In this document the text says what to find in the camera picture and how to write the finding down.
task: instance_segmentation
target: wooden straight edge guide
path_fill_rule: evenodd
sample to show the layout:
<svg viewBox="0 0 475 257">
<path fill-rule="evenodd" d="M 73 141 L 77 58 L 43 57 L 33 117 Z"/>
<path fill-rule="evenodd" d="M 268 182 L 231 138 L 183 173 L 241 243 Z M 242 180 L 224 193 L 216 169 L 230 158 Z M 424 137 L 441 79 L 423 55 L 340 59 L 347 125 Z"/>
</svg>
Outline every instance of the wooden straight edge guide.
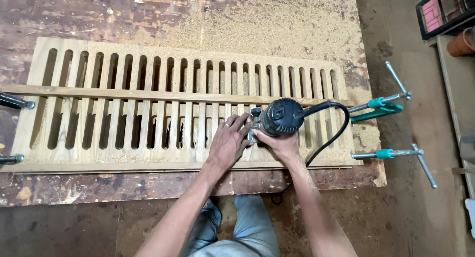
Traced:
<svg viewBox="0 0 475 257">
<path fill-rule="evenodd" d="M 1 171 L 196 170 L 220 122 L 281 97 L 303 106 L 326 99 L 353 106 L 333 62 L 39 37 L 27 85 L 0 85 L 36 106 L 22 109 L 12 153 L 25 161 Z M 340 128 L 341 111 L 306 118 L 300 153 L 316 151 Z M 313 168 L 362 161 L 348 126 Z M 283 169 L 261 144 L 236 169 Z"/>
</svg>

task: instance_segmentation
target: black cable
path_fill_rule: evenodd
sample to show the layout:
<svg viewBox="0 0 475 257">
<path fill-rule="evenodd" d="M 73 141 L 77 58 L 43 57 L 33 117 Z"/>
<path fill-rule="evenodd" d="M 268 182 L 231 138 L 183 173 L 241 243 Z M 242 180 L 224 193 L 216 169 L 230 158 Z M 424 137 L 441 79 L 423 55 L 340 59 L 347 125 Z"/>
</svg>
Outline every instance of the black cable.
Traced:
<svg viewBox="0 0 475 257">
<path fill-rule="evenodd" d="M 328 142 L 326 142 L 324 145 L 322 145 L 319 149 L 317 149 L 317 151 L 315 151 L 315 153 L 312 155 L 312 157 L 310 157 L 310 159 L 308 159 L 307 163 L 306 163 L 306 166 L 308 167 L 310 165 L 310 163 L 312 163 L 313 159 L 315 159 L 315 157 L 322 151 L 324 150 L 327 146 L 329 146 L 331 143 L 333 143 L 346 129 L 346 127 L 348 126 L 348 123 L 350 122 L 350 112 L 348 111 L 348 109 L 343 106 L 342 104 L 338 103 L 338 102 L 333 102 L 333 101 L 330 101 L 328 100 L 328 107 L 327 108 L 330 108 L 330 107 L 337 107 L 337 108 L 340 108 L 341 110 L 343 110 L 343 113 L 345 114 L 345 120 L 343 121 L 343 124 L 340 128 L 340 130 L 330 139 L 328 140 Z M 308 108 L 308 109 L 305 109 L 304 111 L 312 111 L 311 114 L 319 111 L 319 110 L 316 110 L 316 109 L 312 109 L 314 107 L 317 107 L 319 106 L 320 104 L 318 105 L 315 105 L 311 108 Z M 272 200 L 272 203 L 276 204 L 276 205 L 279 205 L 282 203 L 282 193 L 286 192 L 291 186 L 294 185 L 294 181 L 291 181 L 281 192 L 279 193 L 270 193 L 270 200 Z M 275 201 L 274 200 L 274 196 L 279 196 L 279 201 Z"/>
</svg>

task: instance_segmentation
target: clamp handle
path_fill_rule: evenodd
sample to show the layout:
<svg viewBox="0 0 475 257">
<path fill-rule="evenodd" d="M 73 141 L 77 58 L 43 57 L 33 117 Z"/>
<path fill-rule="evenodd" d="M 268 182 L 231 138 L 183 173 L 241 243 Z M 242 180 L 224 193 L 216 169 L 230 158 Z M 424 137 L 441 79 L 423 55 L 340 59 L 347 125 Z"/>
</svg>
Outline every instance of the clamp handle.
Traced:
<svg viewBox="0 0 475 257">
<path fill-rule="evenodd" d="M 396 72 L 394 71 L 394 69 L 392 68 L 391 64 L 389 63 L 389 61 L 386 61 L 386 66 L 388 67 L 388 70 L 391 72 L 392 76 L 394 77 L 394 79 L 396 80 L 396 82 L 398 83 L 399 85 L 399 88 L 401 88 L 401 91 L 406 94 L 407 93 L 407 90 L 406 88 L 404 88 L 404 85 L 402 84 L 401 80 L 399 79 L 398 75 L 396 74 Z M 407 95 L 406 96 L 406 100 L 410 100 L 411 99 L 411 96 L 410 95 Z"/>
<path fill-rule="evenodd" d="M 417 144 L 412 144 L 412 148 L 413 148 L 413 150 L 415 150 L 415 151 L 418 151 L 418 150 L 419 150 L 418 147 L 417 147 Z M 430 172 L 429 168 L 427 167 L 427 164 L 426 164 L 426 162 L 424 161 L 424 158 L 422 157 L 422 155 L 417 155 L 417 159 L 419 160 L 420 165 L 422 166 L 422 169 L 424 169 L 424 172 L 426 173 L 427 179 L 429 179 L 430 185 L 432 186 L 432 188 L 437 188 L 437 187 L 439 187 L 439 186 L 436 184 L 436 181 L 434 180 L 434 178 L 432 177 L 432 173 Z"/>
</svg>

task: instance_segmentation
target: terracotta pot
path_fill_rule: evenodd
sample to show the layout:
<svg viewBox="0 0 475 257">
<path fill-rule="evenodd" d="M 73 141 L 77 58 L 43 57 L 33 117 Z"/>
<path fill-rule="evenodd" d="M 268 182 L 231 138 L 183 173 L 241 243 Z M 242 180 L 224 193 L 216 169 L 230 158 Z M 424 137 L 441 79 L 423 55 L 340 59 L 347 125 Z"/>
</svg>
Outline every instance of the terracotta pot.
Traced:
<svg viewBox="0 0 475 257">
<path fill-rule="evenodd" d="M 447 51 L 453 57 L 475 53 L 475 33 L 472 28 L 465 29 L 447 44 Z"/>
</svg>

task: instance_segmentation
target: human arm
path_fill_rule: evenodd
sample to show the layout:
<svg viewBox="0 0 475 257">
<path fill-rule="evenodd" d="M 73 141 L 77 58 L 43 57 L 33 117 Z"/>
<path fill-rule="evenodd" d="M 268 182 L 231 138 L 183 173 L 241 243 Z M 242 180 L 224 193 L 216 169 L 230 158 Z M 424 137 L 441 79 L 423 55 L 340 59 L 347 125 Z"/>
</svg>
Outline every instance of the human arm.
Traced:
<svg viewBox="0 0 475 257">
<path fill-rule="evenodd" d="M 137 252 L 137 257 L 178 256 L 186 246 L 191 229 L 211 190 L 231 168 L 244 148 L 252 145 L 243 140 L 250 129 L 248 113 L 233 115 L 220 124 L 214 135 L 208 159 L 195 181 L 186 189 L 152 231 L 151 237 Z"/>
<path fill-rule="evenodd" d="M 356 256 L 351 242 L 322 202 L 318 187 L 312 180 L 305 161 L 298 153 L 297 134 L 272 138 L 258 130 L 253 132 L 273 149 L 290 171 L 313 256 Z"/>
</svg>

